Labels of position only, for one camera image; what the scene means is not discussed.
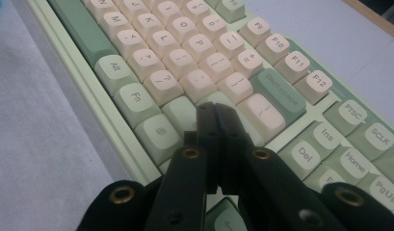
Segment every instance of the cream keycap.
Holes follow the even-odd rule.
[[[314,70],[294,87],[311,105],[315,105],[328,94],[332,81],[323,71]]]
[[[182,43],[182,47],[191,54],[197,63],[214,54],[216,51],[211,40],[203,34],[190,37]]]
[[[280,112],[261,94],[254,94],[242,101],[238,108],[256,127],[264,141],[269,141],[286,126]]]
[[[178,41],[168,31],[155,32],[146,43],[160,59],[163,59],[171,51],[181,48]]]
[[[122,14],[131,22],[137,20],[137,17],[143,13],[150,13],[148,7],[142,0],[124,0],[118,5]]]
[[[270,64],[275,65],[289,54],[290,43],[281,34],[273,34],[260,42],[256,51]]]
[[[234,31],[228,31],[214,41],[218,52],[223,53],[228,59],[233,59],[245,50],[244,39]]]
[[[235,71],[241,72],[248,79],[264,69],[262,57],[253,49],[242,51],[231,63]]]
[[[191,71],[198,69],[193,57],[184,49],[171,51],[163,58],[163,63],[177,80]]]
[[[210,14],[197,24],[198,30],[211,41],[215,41],[227,31],[226,22],[217,14]]]
[[[147,40],[155,32],[164,31],[163,24],[152,13],[142,13],[132,23],[133,27],[142,35],[144,40]]]
[[[144,86],[158,106],[162,106],[180,96],[184,90],[167,70],[159,70],[144,81]]]
[[[239,31],[239,34],[253,47],[271,35],[271,26],[261,17],[251,19]]]
[[[235,105],[253,94],[253,86],[240,72],[222,79],[217,86]]]
[[[183,15],[182,11],[180,11],[178,6],[172,1],[165,1],[158,4],[152,13],[154,13],[165,26]]]
[[[291,85],[298,82],[310,68],[310,60],[300,51],[293,51],[275,65],[275,69]]]
[[[120,12],[104,13],[99,25],[111,41],[116,40],[118,32],[133,29],[127,18]]]
[[[112,0],[90,0],[86,8],[89,10],[97,23],[100,22],[104,13],[118,12],[118,7]]]
[[[194,103],[217,90],[211,77],[201,69],[188,73],[179,80],[179,84]]]
[[[128,64],[136,73],[140,82],[143,82],[152,73],[165,69],[163,63],[150,49],[141,49],[134,52],[132,57],[129,57]]]
[[[113,45],[126,61],[133,56],[134,52],[148,48],[143,38],[135,30],[118,32],[117,37],[113,40]]]
[[[171,32],[180,44],[198,34],[196,25],[186,16],[178,17],[172,23],[169,23],[167,31]]]
[[[234,72],[229,59],[218,52],[199,62],[199,68],[203,69],[214,83],[218,83],[224,77]]]
[[[187,5],[182,8],[182,12],[195,24],[211,14],[208,5],[203,0],[189,1]]]

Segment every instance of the keycap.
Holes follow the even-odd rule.
[[[155,32],[146,42],[160,59],[163,59],[171,51],[181,48],[173,35],[168,31]]]
[[[197,34],[185,40],[182,47],[191,54],[197,63],[216,51],[211,40],[203,34]]]
[[[310,60],[300,51],[293,51],[275,65],[275,69],[291,85],[298,82],[310,68]]]
[[[233,23],[244,17],[245,1],[244,0],[222,0],[218,3],[215,11],[227,22]]]
[[[148,7],[142,0],[124,0],[119,6],[120,11],[131,22],[143,13],[150,13]]]
[[[50,0],[50,4],[56,9],[59,18],[92,68],[101,57],[118,55],[118,51],[80,1]]]
[[[140,33],[144,40],[147,40],[155,32],[164,31],[163,24],[152,13],[142,13],[132,23],[133,27]]]
[[[255,93],[263,94],[291,124],[305,112],[305,100],[276,71],[265,69],[250,79]]]
[[[137,76],[119,55],[102,57],[95,64],[94,71],[111,96],[124,85],[139,83]]]
[[[152,73],[166,69],[157,55],[150,49],[141,49],[134,52],[133,56],[129,57],[127,62],[134,73],[136,73],[140,82],[143,82]]]
[[[271,26],[265,19],[255,17],[239,30],[239,34],[253,47],[271,35]]]
[[[200,33],[206,35],[211,41],[227,31],[226,22],[216,14],[210,14],[197,24]]]
[[[344,140],[344,137],[326,121],[311,123],[299,134],[298,138],[309,142],[320,154],[322,160]]]
[[[194,103],[217,90],[217,86],[215,86],[209,75],[201,69],[188,73],[179,80],[179,84]]]
[[[317,193],[321,193],[326,184],[345,182],[331,167],[319,165],[303,181],[305,185]]]
[[[203,69],[214,83],[218,83],[224,77],[234,72],[233,66],[222,53],[214,53],[199,62],[199,68]]]
[[[388,210],[394,211],[394,184],[386,177],[369,173],[359,184]]]
[[[278,153],[278,156],[301,180],[310,174],[322,160],[316,149],[301,139],[294,139]]]
[[[289,54],[290,43],[281,34],[273,34],[260,42],[256,51],[270,64],[275,65]]]
[[[253,86],[240,72],[222,79],[217,86],[235,105],[253,94]]]
[[[324,117],[344,136],[349,135],[367,116],[367,111],[352,99],[335,103],[324,113]]]
[[[162,108],[163,113],[184,138],[184,132],[197,130],[197,109],[186,96],[180,96]]]
[[[238,114],[239,119],[241,119],[245,131],[249,133],[253,145],[255,146],[265,145],[265,140],[263,140],[262,136],[259,134],[256,128],[250,123],[250,121],[244,116],[244,114],[235,106],[235,104],[232,103],[232,101],[230,101],[230,99],[222,91],[214,91],[213,93],[208,94],[207,96],[200,99],[197,102],[197,105],[201,105],[206,102],[213,102],[214,104],[217,103],[225,104],[233,108]]]
[[[254,94],[238,104],[239,110],[256,127],[264,141],[269,141],[286,126],[281,113],[261,94]]]
[[[144,86],[158,106],[180,96],[184,90],[168,70],[159,70],[145,79]]]
[[[174,19],[183,15],[182,11],[180,11],[178,6],[172,1],[165,1],[158,4],[152,13],[166,26]]]
[[[191,71],[198,69],[193,57],[184,49],[171,51],[163,58],[163,63],[177,80]]]
[[[156,165],[163,164],[182,145],[181,137],[164,114],[142,122],[135,133]]]
[[[326,96],[331,87],[331,79],[321,70],[311,72],[294,85],[294,88],[304,96],[311,105],[315,105]]]
[[[373,164],[394,183],[394,147],[374,160]]]
[[[262,57],[253,49],[242,51],[231,60],[231,63],[235,71],[242,73],[248,79],[264,69]]]
[[[172,23],[169,23],[167,31],[171,32],[180,44],[198,34],[196,25],[186,16],[178,17]]]
[[[96,22],[100,22],[104,13],[118,12],[118,7],[112,0],[91,0],[87,8]]]
[[[203,0],[191,0],[182,9],[185,16],[191,19],[195,24],[201,21],[210,13],[208,5]]]
[[[345,182],[355,185],[372,167],[357,149],[347,146],[338,146],[324,161],[323,165],[340,172]]]
[[[206,231],[247,231],[247,227],[235,206],[228,198],[221,200],[206,215]]]
[[[218,52],[223,53],[228,59],[233,59],[245,50],[244,40],[238,33],[228,31],[214,41]]]
[[[371,161],[394,144],[394,134],[378,122],[358,126],[347,139]]]
[[[160,108],[141,84],[126,85],[113,98],[132,128],[147,118],[161,114]]]
[[[133,30],[127,18],[120,12],[104,13],[99,25],[111,41],[116,40],[118,32]]]

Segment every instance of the mechanical keyboard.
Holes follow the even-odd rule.
[[[394,213],[394,129],[243,0],[28,4],[134,180],[164,174],[212,101],[310,189],[351,183]],[[231,199],[208,199],[207,230],[243,230]]]

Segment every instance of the green keycap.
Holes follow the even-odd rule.
[[[94,71],[110,95],[124,85],[139,83],[134,72],[119,55],[109,55],[101,58],[94,66]]]
[[[250,79],[253,91],[265,96],[291,124],[305,112],[305,100],[273,69],[265,69]]]
[[[164,114],[142,122],[135,132],[157,166],[163,164],[182,145],[182,138]]]
[[[114,100],[132,128],[152,116],[161,114],[151,95],[139,83],[122,87],[116,92]]]
[[[227,22],[238,21],[245,15],[245,0],[222,0],[218,3],[215,11]]]
[[[92,68],[101,57],[118,54],[81,1],[48,2]]]

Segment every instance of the white desk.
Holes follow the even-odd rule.
[[[247,0],[394,124],[394,38],[337,0]],[[29,9],[0,10],[0,230],[73,230],[127,178]]]

